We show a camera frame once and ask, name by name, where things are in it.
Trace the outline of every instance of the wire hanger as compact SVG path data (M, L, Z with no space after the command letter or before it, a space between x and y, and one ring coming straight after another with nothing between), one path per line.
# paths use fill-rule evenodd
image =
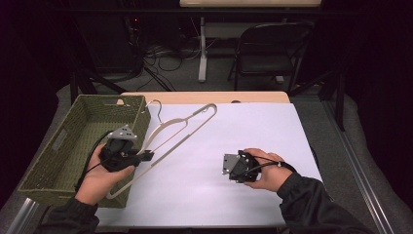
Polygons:
M204 124L206 124L218 111L218 108L215 104L210 103L207 104L203 107L201 107L200 109L198 109L197 111L195 111L194 113L192 113L191 115L185 117L185 118L175 118L175 119L170 119L168 121L166 121L165 123L163 123L161 121L161 118L159 117L159 113L158 113L158 118L161 122L161 124L151 133L151 135L149 136L148 140L146 140L145 144L142 146L142 148L139 150L139 152L137 153L137 155L145 152L145 150L148 148L148 146L151 144L151 142L154 140L154 138L162 131L164 130L166 127L174 125L174 124L178 124L178 123L185 123L185 126L182 127L180 130L178 130L175 134L173 134L170 138L168 138L167 140L165 140L163 143L161 143L160 145L158 145L155 149L153 149L152 151L150 151L151 153L153 153L155 150L157 150L158 148L160 148L162 145L164 145L165 143L167 143L168 141L170 141L172 138L174 138L177 134L179 134L182 130L184 130L187 126L188 126L188 122L189 120L198 115L199 113L202 112L207 112L210 108L213 109L213 113L204 120L204 122L198 126L198 128L196 128L194 131L192 131L190 134L188 134L187 136L185 136L183 139L181 139L176 145L174 145L170 150L168 150L164 155L162 155L158 160L156 160L153 164L151 164L151 166L149 168L147 168L145 171L141 172L138 176L136 176L133 180L131 180L129 183L125 184L125 186L123 186L122 188L120 188L117 192L115 192L114 194L111 194L110 191L106 194L106 198L107 199L114 199L115 197L117 197L119 194L121 194L123 191L125 191L128 187L130 187L134 182L136 182L138 179L140 179L143 175L145 175L146 173L148 173L151 169L153 169L156 165L158 165L162 160L164 160L175 148L177 148L179 145L181 145L186 139L188 139L191 135L193 135L197 130L199 130Z

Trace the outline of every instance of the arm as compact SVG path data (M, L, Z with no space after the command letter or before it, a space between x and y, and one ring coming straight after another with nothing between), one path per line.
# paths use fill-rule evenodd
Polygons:
M260 149L247 149L245 152L255 157L283 161L274 153ZM258 163L267 163L256 158ZM252 188L267 189L282 198L282 216L292 233L373 233L349 212L333 203L323 184L308 177L288 171L286 168L268 166L262 168L261 178L246 183Z
M98 146L94 151L88 169L100 163L98 155L103 146L103 144ZM94 233L99 223L98 218L94 216L97 210L96 204L118 181L126 178L133 170L134 166L116 173L109 173L102 166L92 169L86 174L75 197L71 198L66 205L52 210L48 221L39 226L34 233Z

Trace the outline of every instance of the metal frame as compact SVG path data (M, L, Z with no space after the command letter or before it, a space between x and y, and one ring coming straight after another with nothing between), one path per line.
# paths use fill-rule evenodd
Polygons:
M39 208L39 204L27 198L21 206L18 215L16 215L6 234L26 233L25 229L30 219L32 219L34 214L36 213L37 208Z
M330 101L323 101L322 105L328 116L328 119L330 120L335 132L337 133L337 136L342 141L343 146L347 152L347 159L350 169L352 170L353 176L355 177L361 195L364 198L365 204L367 205L368 210L370 210L371 216L376 223L377 229L381 234L394 234L392 226L383 211L382 205L380 204L380 201L377 198L374 189L372 188L366 174L364 173L361 163L359 162L357 155L353 150L349 139L347 138L346 133L342 132L340 127L335 124L333 110L334 107L332 106L332 103Z

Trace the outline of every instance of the hand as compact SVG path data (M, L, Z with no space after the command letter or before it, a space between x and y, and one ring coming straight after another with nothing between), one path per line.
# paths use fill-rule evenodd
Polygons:
M99 145L94 151L88 169L100 163L98 155L103 146L104 144ZM129 166L119 172L109 173L99 165L86 174L75 198L79 202L94 206L106 196L117 182L129 176L133 170L134 166Z
M244 152L254 156L260 165L270 162L269 160L262 158L283 162L283 158L279 155L275 153L266 153L261 149L249 148L244 150ZM244 184L251 188L267 189L269 191L277 192L291 174L292 171L287 168L279 167L277 165L270 165L261 168L261 178L259 180L254 182L245 182Z

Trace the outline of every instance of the green woven basket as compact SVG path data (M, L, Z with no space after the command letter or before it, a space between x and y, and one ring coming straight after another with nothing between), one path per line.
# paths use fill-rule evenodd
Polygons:
M35 164L23 179L19 192L35 202L59 206L75 195L77 183L95 142L107 131L129 125L137 135L133 148L140 149L151 119L144 111L144 96L78 96ZM114 191L131 181L122 180ZM126 190L112 200L103 199L103 208L123 208Z

